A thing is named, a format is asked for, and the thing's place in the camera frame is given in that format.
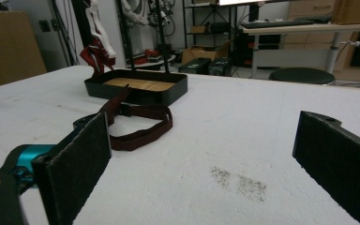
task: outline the table leg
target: table leg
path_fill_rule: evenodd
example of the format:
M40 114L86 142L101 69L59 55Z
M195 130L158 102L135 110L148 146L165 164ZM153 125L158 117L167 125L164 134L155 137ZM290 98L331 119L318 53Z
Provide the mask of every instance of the table leg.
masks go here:
M258 61L258 54L259 51L259 35L255 36L255 42L253 46L253 59L252 59L252 75L250 78L254 78L257 72L257 61Z
M335 32L332 46L330 47L328 57L326 59L326 72L332 73L335 68L336 59L338 58L338 44L340 42L340 32Z

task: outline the wooden tray bottom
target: wooden tray bottom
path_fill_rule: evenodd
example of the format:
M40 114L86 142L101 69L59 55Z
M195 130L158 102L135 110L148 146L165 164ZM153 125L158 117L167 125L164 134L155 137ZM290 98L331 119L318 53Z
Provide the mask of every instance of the wooden tray bottom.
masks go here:
M130 87L147 91L166 91L173 85L175 85L175 83L172 82L155 82L129 78L114 78L105 82L104 84L113 86L126 86L127 84L129 84Z

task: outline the white tabletop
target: white tabletop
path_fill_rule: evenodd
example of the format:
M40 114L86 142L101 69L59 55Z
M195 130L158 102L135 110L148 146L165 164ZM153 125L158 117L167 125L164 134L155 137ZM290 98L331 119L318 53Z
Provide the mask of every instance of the white tabletop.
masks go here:
M90 67L0 86L0 166L24 143L58 143L105 99L89 97ZM173 128L112 159L75 224L358 224L292 157L301 110L360 136L360 91L188 76L170 106ZM152 124L115 118L119 134ZM30 224L47 224L38 190L22 195Z
M360 24L312 24L312 25L297 25L297 26L281 26L281 27L267 27L259 29L246 29L244 33L254 35L277 35L277 34L293 34L293 33L317 33L317 32L347 32L360 31Z

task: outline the dark stain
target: dark stain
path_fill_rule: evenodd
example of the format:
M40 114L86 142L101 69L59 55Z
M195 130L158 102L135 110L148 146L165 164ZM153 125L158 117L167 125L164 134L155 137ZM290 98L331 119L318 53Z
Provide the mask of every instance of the dark stain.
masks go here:
M218 167L214 167L212 168L210 173L222 188L230 190L231 174L229 172L221 170Z
M239 174L237 174L234 178L230 172L222 170L216 166L211 169L210 173L223 189L234 191L254 202L262 203L265 201L265 191L267 190L266 184Z
M247 197L252 201L264 202L267 185L263 184L262 182L239 175L237 186L237 193Z

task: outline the wooden board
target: wooden board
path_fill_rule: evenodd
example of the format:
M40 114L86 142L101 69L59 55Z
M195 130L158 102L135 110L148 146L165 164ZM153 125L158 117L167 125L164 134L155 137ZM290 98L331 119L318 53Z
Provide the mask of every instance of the wooden board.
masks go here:
M46 73L24 11L0 11L0 85Z
M105 82L104 84L114 86L126 86L129 84L130 87L147 91L166 91L174 85L172 82L156 82L129 78L115 78Z

